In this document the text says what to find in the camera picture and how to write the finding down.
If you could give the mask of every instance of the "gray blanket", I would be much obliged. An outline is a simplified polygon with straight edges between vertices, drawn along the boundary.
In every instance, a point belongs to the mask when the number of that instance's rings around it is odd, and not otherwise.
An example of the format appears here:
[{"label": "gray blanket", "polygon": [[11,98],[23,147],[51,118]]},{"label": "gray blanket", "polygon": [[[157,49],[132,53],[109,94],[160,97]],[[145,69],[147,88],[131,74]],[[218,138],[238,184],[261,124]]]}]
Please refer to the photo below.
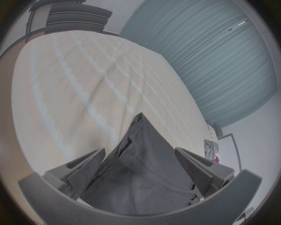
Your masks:
[{"label": "gray blanket", "polygon": [[204,140],[205,158],[213,160],[215,154],[219,151],[219,144],[213,141]]},{"label": "gray blanket", "polygon": [[167,213],[199,202],[174,151],[138,114],[81,198],[97,209],[125,215]]}]

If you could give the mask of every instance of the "mattress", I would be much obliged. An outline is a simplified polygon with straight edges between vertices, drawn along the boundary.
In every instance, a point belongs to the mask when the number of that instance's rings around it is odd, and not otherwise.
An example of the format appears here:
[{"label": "mattress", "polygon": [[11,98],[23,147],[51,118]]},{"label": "mattress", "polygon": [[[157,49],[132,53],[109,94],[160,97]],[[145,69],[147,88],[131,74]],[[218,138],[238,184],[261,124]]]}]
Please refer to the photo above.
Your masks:
[{"label": "mattress", "polygon": [[173,147],[204,156],[208,126],[160,54],[87,31],[35,38],[21,50],[12,81],[17,138],[39,174],[105,148],[108,155],[142,112]]}]

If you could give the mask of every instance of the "curtain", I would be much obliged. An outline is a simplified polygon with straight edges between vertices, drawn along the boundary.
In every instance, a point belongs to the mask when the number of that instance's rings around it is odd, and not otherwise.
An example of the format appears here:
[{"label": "curtain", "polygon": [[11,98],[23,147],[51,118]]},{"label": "curtain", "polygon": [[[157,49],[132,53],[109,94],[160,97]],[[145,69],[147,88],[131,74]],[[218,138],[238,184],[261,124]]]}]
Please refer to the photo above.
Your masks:
[{"label": "curtain", "polygon": [[250,115],[278,90],[261,35],[231,0],[146,0],[120,37],[160,53],[212,125]]}]

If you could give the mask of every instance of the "floor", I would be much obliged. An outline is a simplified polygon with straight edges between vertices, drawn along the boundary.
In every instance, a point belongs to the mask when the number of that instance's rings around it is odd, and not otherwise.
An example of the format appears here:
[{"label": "floor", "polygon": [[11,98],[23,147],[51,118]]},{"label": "floor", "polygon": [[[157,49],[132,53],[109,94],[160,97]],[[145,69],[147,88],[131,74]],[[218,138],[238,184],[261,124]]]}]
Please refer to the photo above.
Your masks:
[{"label": "floor", "polygon": [[[44,33],[42,32],[33,35],[30,40],[43,34]],[[24,47],[24,45],[25,42],[23,40],[22,42],[12,47],[0,59],[0,179],[5,189],[8,190],[8,194],[11,196],[11,198],[17,202],[20,208],[24,209],[24,211],[33,221],[37,222],[35,224],[43,224],[42,220],[33,211],[33,209],[24,198],[18,186],[19,180],[33,172],[19,146],[15,134],[11,109],[11,87],[14,65],[19,52]],[[1,197],[0,211],[2,211],[1,214],[3,213],[7,216],[8,221],[10,220],[10,222],[12,222],[12,217],[9,218],[9,215],[7,214],[9,213],[9,207],[6,208],[6,203],[7,198]]]}]

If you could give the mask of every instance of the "purple object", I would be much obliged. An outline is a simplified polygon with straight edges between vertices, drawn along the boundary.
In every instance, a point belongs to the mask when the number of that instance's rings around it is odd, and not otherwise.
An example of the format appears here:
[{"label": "purple object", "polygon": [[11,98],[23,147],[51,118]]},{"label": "purple object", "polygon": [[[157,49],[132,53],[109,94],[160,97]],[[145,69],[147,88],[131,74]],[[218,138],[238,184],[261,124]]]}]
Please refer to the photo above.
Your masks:
[{"label": "purple object", "polygon": [[217,156],[214,156],[213,161],[219,163],[219,158]]}]

